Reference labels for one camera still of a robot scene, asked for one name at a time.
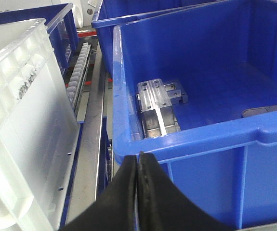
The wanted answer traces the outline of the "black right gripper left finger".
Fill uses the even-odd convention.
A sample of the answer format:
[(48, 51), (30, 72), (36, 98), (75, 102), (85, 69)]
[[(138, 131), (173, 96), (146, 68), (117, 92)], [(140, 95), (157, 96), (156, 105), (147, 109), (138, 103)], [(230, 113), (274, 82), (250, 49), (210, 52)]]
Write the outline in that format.
[(128, 155), (109, 183), (83, 213), (62, 231), (133, 231), (136, 156)]

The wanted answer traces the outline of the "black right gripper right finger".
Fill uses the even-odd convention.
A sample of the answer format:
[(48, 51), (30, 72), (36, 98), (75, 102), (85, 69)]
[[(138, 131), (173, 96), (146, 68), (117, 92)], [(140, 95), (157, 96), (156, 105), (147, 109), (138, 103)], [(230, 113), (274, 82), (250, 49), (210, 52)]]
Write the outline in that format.
[(142, 231), (228, 231), (192, 203), (170, 180), (152, 153), (140, 152), (138, 214)]

